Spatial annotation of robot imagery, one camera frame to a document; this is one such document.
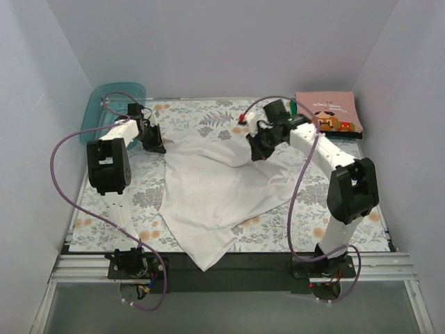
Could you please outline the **white t shirt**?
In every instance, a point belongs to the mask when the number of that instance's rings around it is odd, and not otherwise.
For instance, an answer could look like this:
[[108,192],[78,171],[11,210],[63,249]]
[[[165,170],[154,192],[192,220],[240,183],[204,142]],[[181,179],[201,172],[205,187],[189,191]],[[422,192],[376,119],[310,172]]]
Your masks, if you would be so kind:
[[212,142],[180,132],[167,137],[165,148],[159,214],[201,271],[236,242],[233,227],[292,196],[289,168],[274,157],[253,161],[245,139]]

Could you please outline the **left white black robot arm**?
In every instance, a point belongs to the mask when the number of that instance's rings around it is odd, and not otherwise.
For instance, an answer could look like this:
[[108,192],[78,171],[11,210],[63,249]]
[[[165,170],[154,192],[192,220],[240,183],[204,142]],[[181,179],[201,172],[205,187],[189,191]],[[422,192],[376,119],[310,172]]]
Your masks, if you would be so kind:
[[118,117],[105,135],[87,143],[89,182],[106,204],[108,219],[117,226],[114,248],[119,251],[138,247],[128,199],[132,174],[127,148],[141,142],[148,152],[166,153],[156,116],[144,110],[139,103],[128,104],[128,120]]

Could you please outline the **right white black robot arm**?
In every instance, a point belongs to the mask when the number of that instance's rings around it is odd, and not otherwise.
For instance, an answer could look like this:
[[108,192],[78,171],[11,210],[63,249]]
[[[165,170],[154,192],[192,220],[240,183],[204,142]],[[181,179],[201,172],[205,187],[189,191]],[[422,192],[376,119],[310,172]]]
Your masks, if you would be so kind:
[[249,129],[246,138],[253,161],[267,160],[278,145],[286,143],[307,156],[297,185],[302,183],[310,162],[328,177],[326,203],[330,220],[325,234],[316,245],[314,257],[296,255],[295,258],[306,263],[342,258],[351,247],[357,226],[379,203],[375,164],[369,158],[358,159],[336,146],[322,133],[315,113],[295,99],[292,102],[299,112],[291,115],[284,106],[285,99],[270,97],[271,102],[264,107],[265,120],[247,108],[238,123]]

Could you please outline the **green folded t shirt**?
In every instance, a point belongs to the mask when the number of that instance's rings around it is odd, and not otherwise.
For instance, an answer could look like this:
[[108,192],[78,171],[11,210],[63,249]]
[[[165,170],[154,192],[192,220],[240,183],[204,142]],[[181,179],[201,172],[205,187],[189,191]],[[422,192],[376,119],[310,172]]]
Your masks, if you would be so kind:
[[293,97],[291,98],[289,102],[289,108],[292,116],[295,116],[298,114],[298,105],[296,103],[296,99]]

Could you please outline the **teal plastic basket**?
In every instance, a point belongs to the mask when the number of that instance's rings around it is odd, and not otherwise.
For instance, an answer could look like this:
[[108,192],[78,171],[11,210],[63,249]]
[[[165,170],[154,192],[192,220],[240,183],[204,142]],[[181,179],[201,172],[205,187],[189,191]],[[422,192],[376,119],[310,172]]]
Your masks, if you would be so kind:
[[104,98],[111,110],[119,114],[127,114],[127,105],[134,102],[127,95],[132,96],[140,105],[145,103],[146,90],[139,83],[108,83],[94,89],[86,107],[81,130],[112,125],[116,121],[118,115],[110,113],[103,107]]

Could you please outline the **pink folded printed t shirt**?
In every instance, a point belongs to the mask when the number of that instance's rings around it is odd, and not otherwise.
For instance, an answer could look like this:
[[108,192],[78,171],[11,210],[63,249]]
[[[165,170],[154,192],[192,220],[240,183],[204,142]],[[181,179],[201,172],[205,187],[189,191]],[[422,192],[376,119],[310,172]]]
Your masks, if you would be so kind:
[[312,115],[302,107],[306,106],[318,118],[322,132],[341,132],[356,137],[362,135],[363,126],[358,118],[352,91],[297,92],[296,101],[298,113],[315,122]]

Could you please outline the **black folded t shirt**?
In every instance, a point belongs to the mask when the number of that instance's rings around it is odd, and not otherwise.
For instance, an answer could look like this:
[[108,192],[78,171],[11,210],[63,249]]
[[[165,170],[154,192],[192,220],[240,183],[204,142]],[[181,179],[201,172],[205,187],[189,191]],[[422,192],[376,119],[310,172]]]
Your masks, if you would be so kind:
[[363,134],[357,132],[324,132],[329,138],[343,138],[343,139],[362,139]]

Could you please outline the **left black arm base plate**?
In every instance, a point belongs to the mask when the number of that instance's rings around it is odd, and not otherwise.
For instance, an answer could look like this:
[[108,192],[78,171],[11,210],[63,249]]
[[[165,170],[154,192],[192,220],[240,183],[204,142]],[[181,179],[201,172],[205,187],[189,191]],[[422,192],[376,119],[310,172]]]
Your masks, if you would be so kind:
[[142,248],[131,250],[115,250],[104,256],[109,261],[107,278],[109,279],[149,279],[163,278],[164,269],[170,267],[170,259],[162,257],[164,267],[152,253]]

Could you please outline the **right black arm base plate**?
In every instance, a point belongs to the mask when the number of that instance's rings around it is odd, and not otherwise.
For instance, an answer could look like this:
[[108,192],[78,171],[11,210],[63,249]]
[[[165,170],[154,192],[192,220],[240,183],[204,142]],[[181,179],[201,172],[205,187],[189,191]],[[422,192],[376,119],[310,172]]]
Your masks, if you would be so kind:
[[317,262],[303,262],[292,257],[286,263],[286,270],[294,278],[354,278],[356,276],[353,259],[344,253],[339,257]]

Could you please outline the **aluminium frame rail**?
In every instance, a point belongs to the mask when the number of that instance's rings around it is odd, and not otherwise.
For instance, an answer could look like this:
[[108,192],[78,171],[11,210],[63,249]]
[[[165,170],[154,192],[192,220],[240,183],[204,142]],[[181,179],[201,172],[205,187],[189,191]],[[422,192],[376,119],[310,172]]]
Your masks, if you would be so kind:
[[432,333],[405,253],[351,255],[332,277],[288,253],[230,253],[200,271],[183,253],[131,278],[107,257],[61,255],[33,333]]

